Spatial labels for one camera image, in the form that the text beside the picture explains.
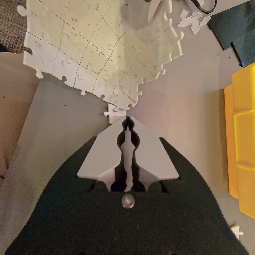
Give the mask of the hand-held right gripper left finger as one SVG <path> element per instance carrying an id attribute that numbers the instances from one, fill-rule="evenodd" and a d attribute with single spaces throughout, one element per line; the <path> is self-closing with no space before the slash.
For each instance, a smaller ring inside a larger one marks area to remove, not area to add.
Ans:
<path id="1" fill-rule="evenodd" d="M 125 142 L 128 118 L 121 117 L 96 137 L 77 176 L 103 182 L 109 191 L 126 188 L 126 170 L 121 149 Z"/>

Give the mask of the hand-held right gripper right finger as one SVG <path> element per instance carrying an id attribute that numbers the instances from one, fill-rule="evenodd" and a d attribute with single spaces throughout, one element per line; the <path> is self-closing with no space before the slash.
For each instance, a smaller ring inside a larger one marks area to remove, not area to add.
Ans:
<path id="1" fill-rule="evenodd" d="M 136 192 L 148 190 L 153 182 L 176 180 L 180 176 L 160 138 L 136 120 L 129 117 L 132 154 L 132 181 Z"/>

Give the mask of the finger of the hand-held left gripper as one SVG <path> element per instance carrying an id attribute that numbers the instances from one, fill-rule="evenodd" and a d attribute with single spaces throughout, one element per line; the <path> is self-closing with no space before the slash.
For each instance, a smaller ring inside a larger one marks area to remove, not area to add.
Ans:
<path id="1" fill-rule="evenodd" d="M 129 24 L 139 30 L 151 23 L 158 8 L 157 0 L 129 0 Z"/>
<path id="2" fill-rule="evenodd" d="M 148 22 L 152 22 L 156 19 L 167 21 L 168 14 L 172 12 L 171 0 L 151 0 L 149 1 L 148 10 Z"/>

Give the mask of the white puzzle piece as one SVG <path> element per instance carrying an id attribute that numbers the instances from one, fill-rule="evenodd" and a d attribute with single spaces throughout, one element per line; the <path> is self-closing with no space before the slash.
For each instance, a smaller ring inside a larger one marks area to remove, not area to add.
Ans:
<path id="1" fill-rule="evenodd" d="M 108 104 L 108 111 L 104 112 L 104 116 L 109 118 L 109 124 L 113 124 L 122 117 L 126 117 L 126 110 L 118 109 L 118 111 L 115 111 L 115 108 L 113 104 Z"/>
<path id="2" fill-rule="evenodd" d="M 244 233 L 240 230 L 239 225 L 232 225 L 232 226 L 230 226 L 230 229 L 233 232 L 233 234 L 235 235 L 235 237 L 237 238 L 237 240 L 240 240 L 240 236 L 244 235 Z"/>

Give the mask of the partly built puzzle ball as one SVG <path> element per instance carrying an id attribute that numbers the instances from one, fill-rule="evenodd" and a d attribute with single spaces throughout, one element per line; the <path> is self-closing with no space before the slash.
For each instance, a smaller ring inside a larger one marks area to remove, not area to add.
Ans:
<path id="1" fill-rule="evenodd" d="M 24 65 L 38 78 L 49 73 L 65 84 L 129 110 L 142 95 L 139 85 L 165 74 L 164 65 L 183 55 L 183 32 L 172 19 L 135 30 L 129 1 L 27 1 Z"/>

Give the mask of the pile of clear plastic caps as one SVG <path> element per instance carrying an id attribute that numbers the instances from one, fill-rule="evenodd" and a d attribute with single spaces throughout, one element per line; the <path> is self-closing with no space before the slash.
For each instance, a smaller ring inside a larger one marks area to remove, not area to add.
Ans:
<path id="1" fill-rule="evenodd" d="M 190 28 L 194 34 L 197 34 L 201 26 L 206 25 L 211 20 L 211 16 L 207 16 L 202 21 L 199 21 L 199 18 L 201 18 L 203 14 L 197 11 L 193 11 L 192 15 L 189 17 L 187 17 L 187 14 L 188 11 L 183 9 L 180 14 L 181 22 L 178 24 L 178 27 L 191 26 Z"/>

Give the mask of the dark blue board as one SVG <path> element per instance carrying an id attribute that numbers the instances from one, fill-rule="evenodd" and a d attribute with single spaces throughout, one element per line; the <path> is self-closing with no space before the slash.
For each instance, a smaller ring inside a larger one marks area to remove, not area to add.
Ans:
<path id="1" fill-rule="evenodd" d="M 208 22 L 223 50 L 232 48 L 241 67 L 255 62 L 255 7 L 247 1 L 211 17 Z"/>

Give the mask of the yellow plastic bin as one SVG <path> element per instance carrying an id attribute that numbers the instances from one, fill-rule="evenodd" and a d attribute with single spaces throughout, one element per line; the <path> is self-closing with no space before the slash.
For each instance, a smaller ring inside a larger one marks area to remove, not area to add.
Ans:
<path id="1" fill-rule="evenodd" d="M 232 75 L 224 100 L 229 193 L 255 219 L 255 63 Z"/>

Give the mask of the person's beige shirt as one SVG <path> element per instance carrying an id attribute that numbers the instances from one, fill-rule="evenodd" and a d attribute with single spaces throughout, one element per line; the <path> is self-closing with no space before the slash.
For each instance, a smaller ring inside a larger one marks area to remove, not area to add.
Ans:
<path id="1" fill-rule="evenodd" d="M 40 79 L 23 54 L 0 53 L 0 183 L 7 174 Z"/>

